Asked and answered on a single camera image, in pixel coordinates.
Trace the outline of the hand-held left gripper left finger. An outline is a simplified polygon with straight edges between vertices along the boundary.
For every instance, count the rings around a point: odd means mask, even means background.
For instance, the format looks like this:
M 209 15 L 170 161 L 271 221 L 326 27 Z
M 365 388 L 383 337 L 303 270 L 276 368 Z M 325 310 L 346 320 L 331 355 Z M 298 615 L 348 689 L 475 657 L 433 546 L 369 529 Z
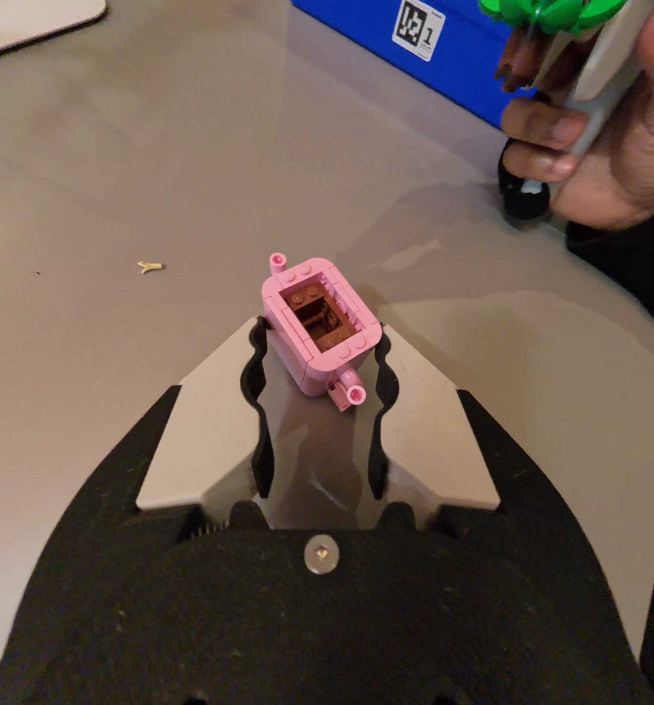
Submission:
M 259 397 L 267 322 L 249 319 L 181 383 L 137 497 L 141 510 L 230 510 L 267 498 L 275 458 Z

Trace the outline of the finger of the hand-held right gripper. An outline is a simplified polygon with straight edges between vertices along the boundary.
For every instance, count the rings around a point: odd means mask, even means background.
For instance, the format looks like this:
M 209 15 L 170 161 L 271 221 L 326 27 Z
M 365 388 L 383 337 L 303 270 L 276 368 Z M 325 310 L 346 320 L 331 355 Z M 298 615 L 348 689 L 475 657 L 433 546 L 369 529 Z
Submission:
M 529 89 L 556 92 L 570 85 L 585 65 L 598 33 L 592 29 L 578 36 L 560 32 L 552 37 Z
M 654 10 L 654 1 L 627 1 L 602 28 L 566 100 L 566 109 L 586 115 L 581 136 L 568 148 L 576 159 L 589 150 L 636 80 L 640 66 L 635 43 Z

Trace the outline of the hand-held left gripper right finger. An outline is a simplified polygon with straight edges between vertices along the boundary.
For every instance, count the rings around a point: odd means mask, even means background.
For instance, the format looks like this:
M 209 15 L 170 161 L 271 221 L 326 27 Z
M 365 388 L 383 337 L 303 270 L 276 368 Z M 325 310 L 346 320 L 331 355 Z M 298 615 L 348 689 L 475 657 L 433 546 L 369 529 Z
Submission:
M 376 500 L 406 503 L 416 523 L 441 506 L 500 505 L 457 386 L 391 326 L 374 348 L 378 366 L 368 479 Z

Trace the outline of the green toy brick plant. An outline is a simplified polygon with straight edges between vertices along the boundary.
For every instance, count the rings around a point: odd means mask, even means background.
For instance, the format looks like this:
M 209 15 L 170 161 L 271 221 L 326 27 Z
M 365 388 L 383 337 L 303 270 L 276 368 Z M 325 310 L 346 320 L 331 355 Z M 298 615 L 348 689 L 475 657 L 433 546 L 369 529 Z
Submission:
M 537 86 L 573 42 L 586 42 L 625 1 L 479 1 L 481 13 L 512 28 L 495 80 L 514 93 Z

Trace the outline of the pink toy brick pot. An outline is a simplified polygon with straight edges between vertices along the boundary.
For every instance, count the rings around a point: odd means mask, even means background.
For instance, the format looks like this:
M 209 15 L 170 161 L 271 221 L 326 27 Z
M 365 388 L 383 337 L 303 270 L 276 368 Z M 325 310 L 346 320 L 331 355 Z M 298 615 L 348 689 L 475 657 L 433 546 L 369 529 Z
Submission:
M 375 315 L 327 259 L 290 267 L 274 252 L 269 267 L 261 288 L 269 342 L 300 391 L 329 395 L 341 412 L 363 404 L 358 370 L 383 333 Z

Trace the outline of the person's right forearm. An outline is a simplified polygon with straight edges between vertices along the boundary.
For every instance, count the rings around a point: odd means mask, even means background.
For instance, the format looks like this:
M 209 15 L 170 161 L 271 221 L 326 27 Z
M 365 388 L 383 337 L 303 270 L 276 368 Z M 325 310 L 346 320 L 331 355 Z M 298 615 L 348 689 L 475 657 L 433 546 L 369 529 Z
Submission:
M 654 216 L 617 232 L 570 222 L 566 245 L 629 292 L 654 318 Z

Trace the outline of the person's right hand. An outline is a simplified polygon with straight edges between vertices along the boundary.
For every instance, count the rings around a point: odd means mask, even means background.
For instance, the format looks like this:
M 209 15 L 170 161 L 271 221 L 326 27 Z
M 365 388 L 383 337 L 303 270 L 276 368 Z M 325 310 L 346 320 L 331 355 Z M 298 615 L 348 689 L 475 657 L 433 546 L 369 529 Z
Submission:
M 603 231 L 654 215 L 654 13 L 637 40 L 642 72 L 582 160 L 566 152 L 585 116 L 528 99 L 513 100 L 501 129 L 512 142 L 503 167 L 512 176 L 562 186 L 549 212 Z

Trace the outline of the blue plastic bin white label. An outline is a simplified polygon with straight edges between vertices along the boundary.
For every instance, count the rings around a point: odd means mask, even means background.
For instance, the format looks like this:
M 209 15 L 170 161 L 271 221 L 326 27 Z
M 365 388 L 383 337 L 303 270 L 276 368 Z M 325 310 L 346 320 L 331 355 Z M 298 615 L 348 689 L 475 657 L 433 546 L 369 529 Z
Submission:
M 478 1 L 293 1 L 300 11 L 500 127 L 513 99 L 494 81 L 510 28 Z

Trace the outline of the white book stand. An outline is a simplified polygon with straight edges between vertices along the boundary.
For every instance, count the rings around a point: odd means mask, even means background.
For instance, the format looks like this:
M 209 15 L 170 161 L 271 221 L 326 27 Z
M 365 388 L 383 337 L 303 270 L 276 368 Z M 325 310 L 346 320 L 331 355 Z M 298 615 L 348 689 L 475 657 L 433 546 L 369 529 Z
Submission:
M 0 53 L 101 19 L 106 1 L 0 1 Z

